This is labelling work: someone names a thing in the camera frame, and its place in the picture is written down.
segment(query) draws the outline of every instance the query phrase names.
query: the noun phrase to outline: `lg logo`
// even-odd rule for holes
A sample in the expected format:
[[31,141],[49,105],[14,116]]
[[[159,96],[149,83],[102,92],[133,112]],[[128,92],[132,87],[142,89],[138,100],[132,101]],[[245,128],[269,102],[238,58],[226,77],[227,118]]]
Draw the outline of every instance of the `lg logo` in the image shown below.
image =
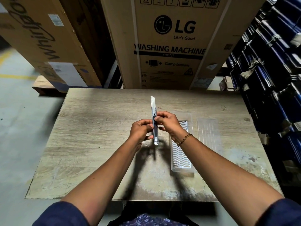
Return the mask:
[[[175,32],[177,33],[187,33],[187,34],[191,34],[194,33],[194,25],[196,24],[195,21],[190,20],[188,22],[186,22],[185,26],[184,26],[184,30],[180,30],[181,28],[181,22],[180,20],[177,20],[176,26],[175,26]],[[171,19],[166,16],[166,15],[161,15],[158,16],[157,19],[155,20],[155,24],[154,24],[155,30],[157,33],[164,35],[170,32],[171,28],[172,28],[172,21]]]

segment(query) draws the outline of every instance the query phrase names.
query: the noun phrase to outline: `left hand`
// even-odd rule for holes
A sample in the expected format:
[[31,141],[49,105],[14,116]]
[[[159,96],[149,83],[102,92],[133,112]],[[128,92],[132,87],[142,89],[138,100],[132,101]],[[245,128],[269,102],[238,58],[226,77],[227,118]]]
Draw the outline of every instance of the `left hand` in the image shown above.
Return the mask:
[[129,139],[137,142],[139,150],[142,141],[153,139],[153,135],[146,136],[146,134],[152,132],[152,130],[153,121],[151,119],[142,119],[136,121],[132,124]]

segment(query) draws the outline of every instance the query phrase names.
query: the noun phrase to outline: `hand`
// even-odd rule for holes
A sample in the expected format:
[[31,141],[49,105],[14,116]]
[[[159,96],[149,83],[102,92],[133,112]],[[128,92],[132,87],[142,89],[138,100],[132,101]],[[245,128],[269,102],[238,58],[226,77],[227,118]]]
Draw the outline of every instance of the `hand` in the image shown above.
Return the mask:
[[152,132],[153,121],[151,119],[143,119],[132,124],[129,139],[137,142],[137,151],[141,148],[142,141],[153,139],[153,135],[146,136]]
[[188,132],[181,127],[175,114],[166,111],[157,112],[155,121],[164,126],[159,127],[159,129],[168,132],[171,139],[176,143],[182,141],[188,134]]

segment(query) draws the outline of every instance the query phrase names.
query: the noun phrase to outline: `table top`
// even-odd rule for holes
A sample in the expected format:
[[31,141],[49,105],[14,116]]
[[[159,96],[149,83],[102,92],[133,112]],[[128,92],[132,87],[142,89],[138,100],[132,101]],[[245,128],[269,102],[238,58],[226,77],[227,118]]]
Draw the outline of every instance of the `table top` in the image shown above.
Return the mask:
[[[244,101],[221,92],[70,88],[49,137],[28,199],[60,199],[101,166],[127,139],[133,122],[151,119],[150,96],[157,110],[217,119],[222,155],[281,192]],[[198,173],[171,171],[170,137],[159,130],[160,144],[145,141],[113,200],[216,201]]]

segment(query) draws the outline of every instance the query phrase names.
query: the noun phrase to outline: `right hand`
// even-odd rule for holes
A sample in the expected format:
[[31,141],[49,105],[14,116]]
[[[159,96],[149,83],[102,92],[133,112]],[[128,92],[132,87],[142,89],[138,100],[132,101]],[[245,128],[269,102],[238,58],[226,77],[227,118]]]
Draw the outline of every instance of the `right hand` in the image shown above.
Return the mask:
[[186,130],[184,130],[175,114],[161,111],[157,112],[157,117],[155,121],[158,124],[162,124],[164,127],[159,127],[160,130],[166,131],[170,134],[171,139],[174,142],[181,142],[184,137],[189,134]]

